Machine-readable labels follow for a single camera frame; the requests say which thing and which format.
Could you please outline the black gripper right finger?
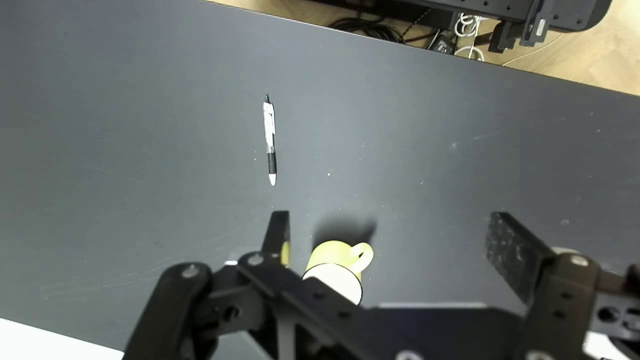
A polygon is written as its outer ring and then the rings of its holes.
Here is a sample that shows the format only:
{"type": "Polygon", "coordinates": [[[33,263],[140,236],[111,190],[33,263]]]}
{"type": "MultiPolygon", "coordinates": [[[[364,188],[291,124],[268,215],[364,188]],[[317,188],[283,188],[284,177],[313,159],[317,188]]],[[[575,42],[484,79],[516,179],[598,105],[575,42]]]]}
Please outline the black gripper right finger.
{"type": "Polygon", "coordinates": [[[516,299],[531,308],[544,268],[556,253],[510,213],[493,213],[484,242],[487,259],[516,299]]]}

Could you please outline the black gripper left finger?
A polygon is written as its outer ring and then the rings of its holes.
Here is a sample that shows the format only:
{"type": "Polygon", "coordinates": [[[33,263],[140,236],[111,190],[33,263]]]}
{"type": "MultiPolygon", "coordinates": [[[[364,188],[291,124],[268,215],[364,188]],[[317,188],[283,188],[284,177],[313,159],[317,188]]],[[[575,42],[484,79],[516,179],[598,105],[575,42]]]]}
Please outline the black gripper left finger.
{"type": "Polygon", "coordinates": [[[277,210],[270,215],[263,242],[263,253],[283,267],[291,265],[291,213],[277,210]]]}

